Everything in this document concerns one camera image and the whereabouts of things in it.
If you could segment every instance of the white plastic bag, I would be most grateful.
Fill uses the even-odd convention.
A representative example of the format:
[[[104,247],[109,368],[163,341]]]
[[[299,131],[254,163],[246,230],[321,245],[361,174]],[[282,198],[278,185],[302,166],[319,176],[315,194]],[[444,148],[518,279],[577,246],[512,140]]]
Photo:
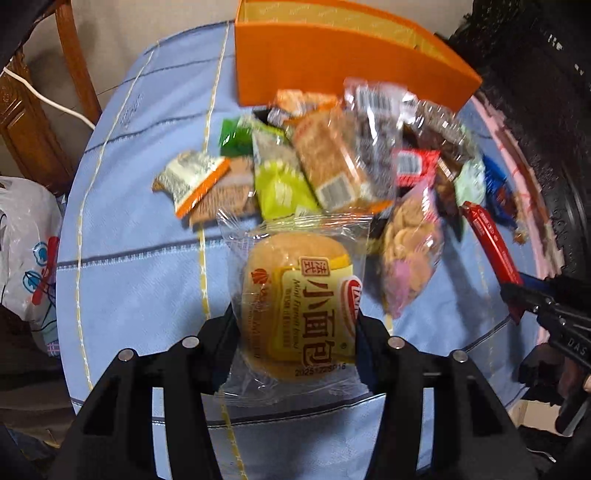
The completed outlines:
[[[60,209],[38,183],[13,177],[0,177],[0,183],[1,303],[21,320],[40,325],[55,306],[50,270],[57,260]]]

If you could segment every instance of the snack package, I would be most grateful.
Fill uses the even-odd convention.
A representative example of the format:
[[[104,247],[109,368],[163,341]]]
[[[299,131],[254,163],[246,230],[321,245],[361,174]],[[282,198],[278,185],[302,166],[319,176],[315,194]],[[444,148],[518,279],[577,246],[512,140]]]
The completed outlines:
[[[231,159],[229,172],[209,190],[189,214],[189,225],[214,220],[220,208],[238,217],[257,212],[254,165],[251,157]]]
[[[444,161],[463,165],[478,156],[478,145],[456,115],[444,106],[422,100],[411,125],[419,148],[439,150]]]
[[[518,202],[509,186],[505,173],[497,164],[483,155],[486,168],[486,207],[496,222],[510,227],[514,231],[514,240],[519,244],[527,241],[527,227],[519,214]]]
[[[338,105],[339,99],[336,95],[301,90],[277,90],[267,121],[270,125],[283,127],[286,120],[304,116],[319,108],[331,109]]]
[[[320,212],[290,145],[276,135],[254,130],[252,146],[256,195],[265,220]]]
[[[398,150],[392,155],[397,157],[398,187],[414,187],[421,180],[425,180],[429,187],[433,187],[439,160],[438,150],[407,148]]]
[[[242,232],[220,211],[243,365],[225,399],[275,401],[355,378],[355,322],[370,216],[317,215]]]
[[[393,318],[425,288],[443,251],[433,192],[425,180],[397,205],[384,231],[382,286]]]
[[[400,108],[406,90],[391,83],[345,80],[345,104],[356,118],[356,150],[380,200],[396,198],[396,155],[402,143]]]
[[[239,118],[225,118],[220,132],[220,153],[225,157],[241,157],[252,155],[252,131],[269,132],[285,139],[285,133],[279,128],[265,125],[254,115],[243,115]]]
[[[172,159],[158,174],[152,191],[165,191],[172,196],[174,213],[181,219],[229,169],[230,161],[225,157],[186,151]]]
[[[320,206],[329,212],[375,203],[371,182],[355,152],[355,117],[340,109],[316,111],[291,139]]]

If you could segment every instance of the white wall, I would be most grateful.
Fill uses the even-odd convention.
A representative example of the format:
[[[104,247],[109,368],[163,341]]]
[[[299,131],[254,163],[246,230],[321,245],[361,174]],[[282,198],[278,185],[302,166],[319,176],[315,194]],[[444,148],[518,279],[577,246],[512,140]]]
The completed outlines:
[[[105,107],[133,61],[158,39],[188,28],[234,17],[238,0],[73,0],[82,49],[99,102]],[[472,0],[363,0],[361,3],[409,18],[431,31],[451,35],[472,9]],[[72,81],[53,17],[37,26],[24,48],[34,86],[77,111]],[[90,137],[78,120],[46,109],[66,154],[77,165]],[[0,171],[18,172],[0,144]]]

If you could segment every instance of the barcode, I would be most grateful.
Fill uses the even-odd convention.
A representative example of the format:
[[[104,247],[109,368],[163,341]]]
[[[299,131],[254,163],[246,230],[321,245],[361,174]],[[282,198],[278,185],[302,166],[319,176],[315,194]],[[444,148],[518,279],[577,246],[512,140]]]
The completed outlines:
[[[355,107],[359,112],[371,110],[374,114],[398,117],[400,98],[368,86],[358,86],[355,89]]]
[[[398,152],[398,175],[420,175],[423,170],[421,155],[413,152]]]
[[[327,210],[337,210],[355,199],[349,180],[344,173],[328,181],[316,190],[320,204]]]

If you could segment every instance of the green snack package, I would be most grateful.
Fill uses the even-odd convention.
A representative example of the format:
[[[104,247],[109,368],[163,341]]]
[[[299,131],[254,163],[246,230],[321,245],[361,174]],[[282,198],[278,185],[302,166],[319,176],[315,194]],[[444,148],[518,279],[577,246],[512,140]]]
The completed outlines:
[[[239,118],[225,118],[220,133],[220,155],[222,157],[241,157],[252,155],[251,129],[239,126]]]
[[[252,115],[225,118],[219,140],[220,155],[230,158],[252,155],[252,132],[255,130],[269,132],[285,139],[285,133],[282,130],[265,125]]]
[[[482,204],[486,194],[484,176],[485,168],[482,157],[478,155],[471,158],[462,167],[462,171],[453,181],[456,191],[456,204],[458,207],[464,202]],[[466,230],[467,220],[462,216],[462,233]]]
[[[276,135],[252,133],[255,190],[265,220],[321,211],[295,150]]]

